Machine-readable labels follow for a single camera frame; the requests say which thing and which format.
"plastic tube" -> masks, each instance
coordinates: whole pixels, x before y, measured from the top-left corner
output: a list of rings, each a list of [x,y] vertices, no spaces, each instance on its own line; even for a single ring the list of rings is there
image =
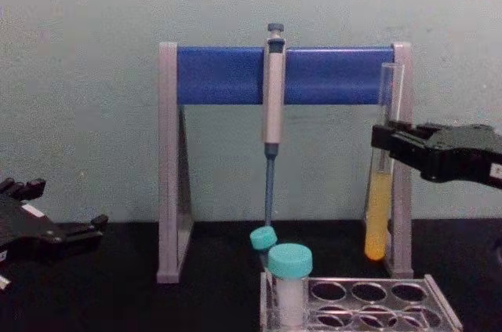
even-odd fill
[[[307,277],[312,252],[300,244],[278,244],[268,251],[268,268],[281,326],[301,328],[307,319]]]
[[[404,65],[383,63],[380,77],[378,124],[399,115]],[[386,151],[373,149],[366,206],[365,255],[371,260],[385,257],[387,220],[392,204],[394,161]]]

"table surface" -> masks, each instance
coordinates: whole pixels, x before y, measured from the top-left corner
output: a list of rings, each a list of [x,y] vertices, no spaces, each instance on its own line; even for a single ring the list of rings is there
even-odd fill
[[[259,330],[260,265],[248,235],[259,223],[197,223],[181,283],[157,285],[157,224],[111,224],[100,249],[54,265],[0,267],[5,331]],[[282,241],[314,254],[313,276],[386,277],[362,253],[360,221],[279,221]],[[466,332],[502,330],[502,220],[413,222],[416,277],[431,274]]]

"pipette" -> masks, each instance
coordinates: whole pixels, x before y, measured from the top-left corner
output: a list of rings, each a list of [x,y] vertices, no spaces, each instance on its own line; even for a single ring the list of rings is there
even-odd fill
[[[265,224],[272,219],[274,198],[275,157],[282,135],[282,106],[286,75],[286,42],[281,38],[282,24],[269,24],[269,38],[264,48],[264,107],[262,139],[264,142],[267,172],[265,179]]]

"pipette stand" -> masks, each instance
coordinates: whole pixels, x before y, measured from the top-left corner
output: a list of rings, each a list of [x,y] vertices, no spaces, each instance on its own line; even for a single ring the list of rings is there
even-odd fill
[[[262,47],[159,45],[158,283],[180,281],[193,227],[183,105],[262,104],[263,57]],[[395,117],[411,122],[413,63],[411,45],[405,42],[388,47],[288,48],[285,104],[377,104],[385,62],[405,65],[402,97],[394,100],[393,93],[393,104],[400,106]],[[393,181],[385,260],[391,277],[412,278],[411,169],[395,163]]]

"tube cap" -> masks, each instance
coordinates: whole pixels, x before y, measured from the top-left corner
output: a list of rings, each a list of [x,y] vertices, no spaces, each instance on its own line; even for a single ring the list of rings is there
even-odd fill
[[[266,250],[277,243],[277,235],[271,226],[262,226],[249,234],[255,250]]]
[[[301,279],[312,272],[312,252],[301,244],[278,244],[268,251],[268,270],[281,279]]]

